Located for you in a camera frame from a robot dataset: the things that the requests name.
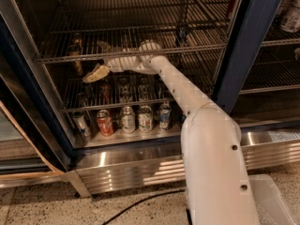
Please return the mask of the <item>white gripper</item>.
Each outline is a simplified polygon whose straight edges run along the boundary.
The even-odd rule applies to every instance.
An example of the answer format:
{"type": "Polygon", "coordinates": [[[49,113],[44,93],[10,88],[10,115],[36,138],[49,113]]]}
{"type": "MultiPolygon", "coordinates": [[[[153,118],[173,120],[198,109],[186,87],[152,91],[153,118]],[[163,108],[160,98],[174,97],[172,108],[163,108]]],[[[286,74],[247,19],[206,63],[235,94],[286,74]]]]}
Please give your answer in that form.
{"type": "Polygon", "coordinates": [[[97,48],[100,53],[117,53],[116,57],[104,60],[104,65],[96,64],[94,69],[83,78],[84,83],[93,83],[106,77],[109,72],[124,72],[126,70],[136,71],[141,60],[136,55],[125,56],[127,52],[133,52],[131,48],[111,47],[105,41],[98,40],[97,48]]]}

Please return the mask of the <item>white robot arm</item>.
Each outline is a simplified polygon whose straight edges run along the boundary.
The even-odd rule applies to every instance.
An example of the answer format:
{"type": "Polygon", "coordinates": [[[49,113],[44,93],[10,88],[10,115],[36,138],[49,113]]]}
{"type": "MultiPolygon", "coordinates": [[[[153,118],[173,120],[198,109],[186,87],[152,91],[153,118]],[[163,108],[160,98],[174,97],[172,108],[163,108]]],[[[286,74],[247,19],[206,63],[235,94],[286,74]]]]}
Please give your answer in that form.
{"type": "Polygon", "coordinates": [[[110,72],[157,74],[184,112],[181,129],[187,204],[193,225],[260,225],[241,151],[240,127],[183,75],[153,40],[138,54],[107,59],[87,73],[92,83],[110,72]]]}

